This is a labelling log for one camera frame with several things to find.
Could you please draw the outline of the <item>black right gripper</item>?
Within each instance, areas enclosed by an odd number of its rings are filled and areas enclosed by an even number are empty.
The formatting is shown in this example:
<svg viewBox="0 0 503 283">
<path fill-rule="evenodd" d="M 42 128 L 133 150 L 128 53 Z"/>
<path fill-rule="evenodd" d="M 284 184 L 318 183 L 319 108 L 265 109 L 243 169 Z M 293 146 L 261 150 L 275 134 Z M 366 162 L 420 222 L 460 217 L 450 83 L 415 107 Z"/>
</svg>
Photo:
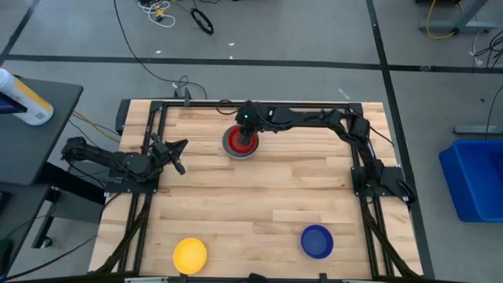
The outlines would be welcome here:
<svg viewBox="0 0 503 283">
<path fill-rule="evenodd" d="M 270 112 L 272 108 L 256 101 L 246 101 L 237 111 L 235 120 L 239 125 L 239 143 L 250 145 L 254 132 L 271 130 Z"/>
</svg>

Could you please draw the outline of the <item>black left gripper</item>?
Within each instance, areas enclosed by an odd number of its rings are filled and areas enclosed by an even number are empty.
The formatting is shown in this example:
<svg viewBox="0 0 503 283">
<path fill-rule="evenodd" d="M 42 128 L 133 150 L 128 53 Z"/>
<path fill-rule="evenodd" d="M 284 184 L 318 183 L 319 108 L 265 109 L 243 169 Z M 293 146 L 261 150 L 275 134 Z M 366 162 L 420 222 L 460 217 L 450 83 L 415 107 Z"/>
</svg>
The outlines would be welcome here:
<svg viewBox="0 0 503 283">
<path fill-rule="evenodd" d="M 171 163 L 175 170 L 180 174 L 185 174 L 185 168 L 183 167 L 180 156 L 188 145 L 189 141 L 187 139 L 182 139 L 179 141 L 170 142 L 170 144 L 163 142 L 157 134 L 151 134 L 152 144 L 150 145 L 150 151 L 155 157 L 158 164 L 168 164 Z"/>
</svg>

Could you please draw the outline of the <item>yellow bowl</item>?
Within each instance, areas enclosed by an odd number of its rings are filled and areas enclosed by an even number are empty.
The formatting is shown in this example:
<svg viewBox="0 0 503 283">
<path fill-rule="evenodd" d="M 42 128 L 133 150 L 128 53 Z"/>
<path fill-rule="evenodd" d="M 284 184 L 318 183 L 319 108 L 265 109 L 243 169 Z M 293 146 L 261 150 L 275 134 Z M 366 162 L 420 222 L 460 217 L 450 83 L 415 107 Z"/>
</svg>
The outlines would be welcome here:
<svg viewBox="0 0 503 283">
<path fill-rule="evenodd" d="M 180 241 L 173 252 L 173 264 L 179 273 L 190 275 L 201 271 L 207 262 L 207 249 L 196 238 Z"/>
</svg>

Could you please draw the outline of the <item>blue bowl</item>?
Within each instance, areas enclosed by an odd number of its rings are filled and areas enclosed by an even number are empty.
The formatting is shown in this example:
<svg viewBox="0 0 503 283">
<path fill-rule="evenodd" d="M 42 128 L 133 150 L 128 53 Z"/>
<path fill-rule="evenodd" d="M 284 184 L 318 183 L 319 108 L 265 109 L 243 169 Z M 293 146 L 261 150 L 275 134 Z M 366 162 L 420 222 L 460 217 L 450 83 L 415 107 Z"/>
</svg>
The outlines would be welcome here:
<svg viewBox="0 0 503 283">
<path fill-rule="evenodd" d="M 324 259 L 332 253 L 334 240 L 331 233 L 324 226 L 310 225 L 303 230 L 300 244 L 309 257 Z"/>
</svg>

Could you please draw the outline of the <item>black side table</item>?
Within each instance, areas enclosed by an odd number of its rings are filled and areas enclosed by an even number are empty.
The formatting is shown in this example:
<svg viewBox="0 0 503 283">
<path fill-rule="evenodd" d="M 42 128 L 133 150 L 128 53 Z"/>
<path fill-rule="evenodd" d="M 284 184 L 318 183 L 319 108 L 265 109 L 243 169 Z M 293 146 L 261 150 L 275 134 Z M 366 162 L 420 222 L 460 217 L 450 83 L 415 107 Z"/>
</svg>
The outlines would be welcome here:
<svg viewBox="0 0 503 283">
<path fill-rule="evenodd" d="M 39 177 L 79 102 L 83 87 L 38 79 L 20 81 L 53 106 L 52 117 L 40 126 L 0 114 L 0 183 L 27 186 Z"/>
</svg>

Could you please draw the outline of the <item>white canister yellow label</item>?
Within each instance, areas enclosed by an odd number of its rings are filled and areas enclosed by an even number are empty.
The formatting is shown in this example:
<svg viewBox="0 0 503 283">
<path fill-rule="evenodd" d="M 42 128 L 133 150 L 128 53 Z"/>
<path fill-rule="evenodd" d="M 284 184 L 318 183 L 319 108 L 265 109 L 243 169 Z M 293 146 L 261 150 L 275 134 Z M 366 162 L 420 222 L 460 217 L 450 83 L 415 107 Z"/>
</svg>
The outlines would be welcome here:
<svg viewBox="0 0 503 283">
<path fill-rule="evenodd" d="M 53 115 L 53 106 L 26 84 L 0 68 L 0 114 L 13 114 L 32 126 L 40 126 Z"/>
</svg>

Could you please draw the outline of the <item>grey desk foot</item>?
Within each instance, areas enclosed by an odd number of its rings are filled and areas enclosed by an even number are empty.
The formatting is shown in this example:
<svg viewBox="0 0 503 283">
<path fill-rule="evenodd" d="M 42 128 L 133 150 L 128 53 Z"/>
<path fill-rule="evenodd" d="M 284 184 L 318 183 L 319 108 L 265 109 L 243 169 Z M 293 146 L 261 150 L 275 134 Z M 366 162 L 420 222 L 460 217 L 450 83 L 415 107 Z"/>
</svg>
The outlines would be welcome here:
<svg viewBox="0 0 503 283">
<path fill-rule="evenodd" d="M 503 136 L 503 127 L 499 126 L 455 126 L 453 132 L 458 135 L 497 135 Z"/>
</svg>

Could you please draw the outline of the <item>blue plastic bin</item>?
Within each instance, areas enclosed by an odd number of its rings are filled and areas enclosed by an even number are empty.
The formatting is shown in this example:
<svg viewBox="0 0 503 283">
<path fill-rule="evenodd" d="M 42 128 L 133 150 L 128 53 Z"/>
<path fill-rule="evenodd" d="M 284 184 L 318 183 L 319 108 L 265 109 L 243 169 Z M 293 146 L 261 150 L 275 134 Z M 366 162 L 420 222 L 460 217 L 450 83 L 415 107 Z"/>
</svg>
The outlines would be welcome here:
<svg viewBox="0 0 503 283">
<path fill-rule="evenodd" d="M 456 140 L 439 162 L 462 222 L 503 223 L 502 140 Z"/>
</svg>

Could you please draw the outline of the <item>grey desk leg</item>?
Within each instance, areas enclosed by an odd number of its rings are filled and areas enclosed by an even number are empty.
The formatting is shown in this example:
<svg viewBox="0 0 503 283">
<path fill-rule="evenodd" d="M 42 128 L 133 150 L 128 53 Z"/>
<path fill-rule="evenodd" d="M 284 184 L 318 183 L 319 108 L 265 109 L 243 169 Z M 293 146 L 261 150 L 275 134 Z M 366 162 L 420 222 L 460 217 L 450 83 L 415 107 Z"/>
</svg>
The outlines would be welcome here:
<svg viewBox="0 0 503 283">
<path fill-rule="evenodd" d="M 494 22 L 476 20 L 475 16 L 489 0 L 415 0 L 416 4 L 429 4 L 428 15 L 418 26 L 434 39 L 446 39 L 460 33 L 488 33 L 497 28 Z M 461 13 L 453 20 L 433 20 L 433 10 L 437 4 L 452 4 Z"/>
</svg>

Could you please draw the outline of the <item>black aluminium table frame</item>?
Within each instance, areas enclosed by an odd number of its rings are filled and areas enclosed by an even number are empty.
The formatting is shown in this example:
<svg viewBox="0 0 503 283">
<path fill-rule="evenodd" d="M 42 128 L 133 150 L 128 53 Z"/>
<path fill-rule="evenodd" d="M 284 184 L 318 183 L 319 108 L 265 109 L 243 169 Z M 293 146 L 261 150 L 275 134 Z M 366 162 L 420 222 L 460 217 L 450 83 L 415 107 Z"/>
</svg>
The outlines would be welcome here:
<svg viewBox="0 0 503 283">
<path fill-rule="evenodd" d="M 141 259 L 142 276 L 178 280 L 176 245 L 186 238 L 207 248 L 204 268 L 190 281 L 243 283 L 249 274 L 268 279 L 369 279 L 371 265 L 389 263 L 377 241 L 368 242 L 362 202 L 351 180 L 351 147 L 328 128 L 296 127 L 259 136 L 246 160 L 230 158 L 222 136 L 234 125 L 229 108 L 174 105 L 156 114 L 155 129 L 170 142 L 189 141 L 186 173 L 167 166 L 152 197 L 144 247 L 130 246 L 127 269 Z M 321 225 L 331 233 L 332 253 L 313 259 L 300 244 L 303 230 Z"/>
</svg>

